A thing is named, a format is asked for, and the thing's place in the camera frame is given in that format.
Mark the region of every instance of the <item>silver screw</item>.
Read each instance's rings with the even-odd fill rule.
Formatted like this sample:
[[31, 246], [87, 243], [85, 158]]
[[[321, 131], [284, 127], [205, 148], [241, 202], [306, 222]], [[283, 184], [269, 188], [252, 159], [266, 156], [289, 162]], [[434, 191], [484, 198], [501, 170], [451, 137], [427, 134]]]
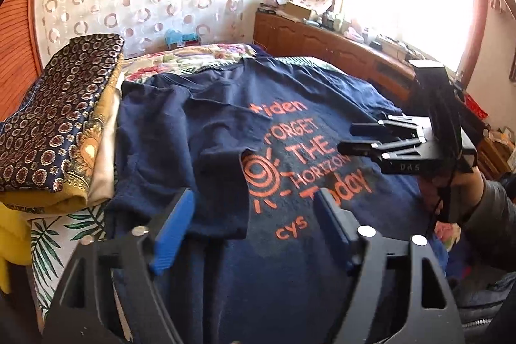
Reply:
[[428, 244], [428, 241], [426, 240], [426, 238], [421, 235], [414, 235], [412, 237], [412, 242], [419, 246], [425, 246], [426, 244]]
[[91, 235], [85, 235], [81, 238], [81, 244], [82, 245], [89, 245], [91, 243], [94, 243], [95, 242], [95, 238], [92, 237]]
[[149, 233], [149, 228], [146, 226], [135, 226], [131, 230], [131, 234], [133, 236], [142, 236], [142, 235], [145, 235], [146, 233]]
[[376, 235], [375, 228], [367, 225], [359, 226], [357, 232], [359, 235], [366, 236], [367, 238], [372, 238]]

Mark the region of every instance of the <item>box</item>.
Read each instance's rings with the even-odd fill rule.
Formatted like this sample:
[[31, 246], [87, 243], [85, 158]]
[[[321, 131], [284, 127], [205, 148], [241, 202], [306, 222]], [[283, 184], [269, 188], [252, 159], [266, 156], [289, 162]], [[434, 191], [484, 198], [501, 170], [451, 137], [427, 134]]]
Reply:
[[314, 10], [311, 10], [310, 8], [307, 8], [305, 6], [297, 5], [293, 3], [292, 1], [288, 1], [287, 5], [283, 7], [283, 12], [292, 15], [293, 17], [299, 18], [299, 19], [308, 19], [308, 20], [316, 20], [317, 19], [317, 13]]

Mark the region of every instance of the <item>wooden louvered door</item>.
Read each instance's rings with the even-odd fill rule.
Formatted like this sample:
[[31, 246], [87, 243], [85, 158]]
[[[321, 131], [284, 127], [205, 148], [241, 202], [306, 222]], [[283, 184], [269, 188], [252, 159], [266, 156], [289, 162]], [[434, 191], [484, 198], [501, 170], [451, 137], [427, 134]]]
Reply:
[[41, 74], [33, 1], [4, 0], [0, 5], [0, 121], [16, 110]]

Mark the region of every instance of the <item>red object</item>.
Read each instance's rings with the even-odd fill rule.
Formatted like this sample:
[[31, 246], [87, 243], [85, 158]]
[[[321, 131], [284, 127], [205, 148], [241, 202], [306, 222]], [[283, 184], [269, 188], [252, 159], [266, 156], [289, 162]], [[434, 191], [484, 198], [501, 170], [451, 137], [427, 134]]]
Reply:
[[476, 103], [476, 101], [471, 97], [471, 95], [464, 93], [464, 99], [466, 101], [466, 107], [473, 111], [478, 118], [480, 118], [481, 120], [487, 118], [488, 113], [486, 113], [480, 107], [480, 105]]

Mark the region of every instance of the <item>t-shirt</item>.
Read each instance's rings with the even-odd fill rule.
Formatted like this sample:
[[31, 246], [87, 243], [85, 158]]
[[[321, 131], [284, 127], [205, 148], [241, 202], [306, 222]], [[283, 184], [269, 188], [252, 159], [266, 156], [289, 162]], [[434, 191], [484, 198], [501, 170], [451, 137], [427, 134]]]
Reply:
[[320, 187], [384, 236], [407, 240], [425, 231], [429, 216], [413, 177], [385, 176], [370, 160], [336, 149], [351, 138], [352, 122], [400, 114], [367, 82], [244, 59], [122, 90], [122, 167], [108, 211], [118, 220], [131, 215], [135, 225], [176, 188], [198, 194], [190, 235], [160, 281], [187, 344], [325, 341], [352, 282], [313, 213]]

